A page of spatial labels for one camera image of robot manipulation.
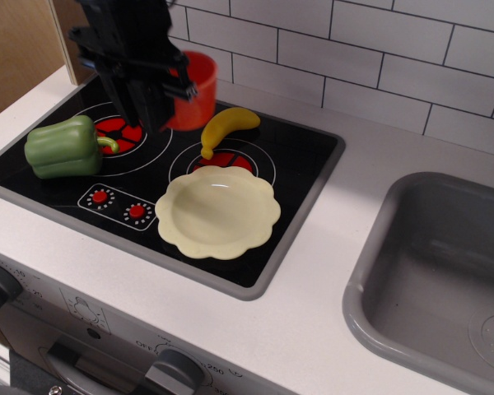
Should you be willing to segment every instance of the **scalloped plate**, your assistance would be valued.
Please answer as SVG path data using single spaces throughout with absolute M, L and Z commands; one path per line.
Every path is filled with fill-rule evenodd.
M 269 240 L 280 218 L 271 184 L 240 167 L 174 179 L 156 204 L 159 235 L 189 258 L 234 259 Z

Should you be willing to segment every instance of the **countertop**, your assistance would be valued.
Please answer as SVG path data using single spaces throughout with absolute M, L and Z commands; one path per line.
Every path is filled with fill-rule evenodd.
M 61 68 L 1 113 L 0 150 L 74 89 Z M 218 99 L 346 142 L 260 298 L 237 300 L 1 199 L 0 251 L 292 392 L 462 393 L 362 346 L 344 321 L 343 292 L 396 180 L 435 171 L 494 188 L 494 156 L 223 81 Z

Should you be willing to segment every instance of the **red cup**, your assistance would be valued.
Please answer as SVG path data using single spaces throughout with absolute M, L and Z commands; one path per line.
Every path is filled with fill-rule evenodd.
M 186 51 L 184 54 L 189 58 L 187 72 L 198 95 L 191 101 L 174 98 L 175 114 L 166 127 L 181 132 L 202 128 L 214 116 L 216 109 L 216 62 L 204 53 Z

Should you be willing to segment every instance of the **white tile wall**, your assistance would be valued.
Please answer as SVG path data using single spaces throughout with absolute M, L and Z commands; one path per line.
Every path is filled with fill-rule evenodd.
M 423 101 L 328 79 L 324 107 L 422 134 L 430 105 Z
M 451 31 L 449 23 L 348 2 L 334 3 L 331 39 L 344 43 L 442 63 Z
M 394 10 L 494 30 L 494 0 L 395 0 Z
M 382 53 L 281 30 L 278 63 L 377 87 Z
M 194 51 L 205 53 L 210 56 L 218 67 L 217 78 L 219 80 L 232 82 L 232 55 L 230 52 L 207 47 L 201 44 L 191 43 L 181 39 L 172 39 L 172 44 L 182 51 Z
M 276 28 L 194 9 L 187 9 L 187 14 L 194 43 L 276 62 Z
M 494 154 L 494 119 L 434 105 L 426 136 Z
M 494 110 L 494 79 L 386 55 L 379 88 L 475 114 Z
M 494 0 L 179 0 L 219 77 L 494 154 Z
M 332 0 L 231 0 L 231 15 L 327 39 L 332 4 Z
M 456 27 L 445 65 L 494 76 L 494 33 Z
M 391 10 L 394 0 L 352 0 L 351 2 Z
M 173 6 L 170 8 L 172 30 L 170 35 L 178 39 L 189 39 L 189 26 L 187 25 L 187 12 L 184 7 Z
M 200 10 L 216 12 L 218 14 L 231 14 L 229 0 L 177 0 L 175 4 L 191 8 L 199 8 Z
M 240 55 L 233 56 L 233 63 L 237 84 L 309 105 L 322 105 L 324 78 L 321 76 Z

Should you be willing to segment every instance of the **yellow banana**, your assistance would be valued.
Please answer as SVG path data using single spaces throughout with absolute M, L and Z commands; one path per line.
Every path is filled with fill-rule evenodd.
M 208 121 L 201 133 L 201 156 L 210 160 L 214 155 L 213 149 L 229 133 L 235 130 L 256 128 L 260 125 L 260 117 L 250 109 L 232 107 L 224 109 Z

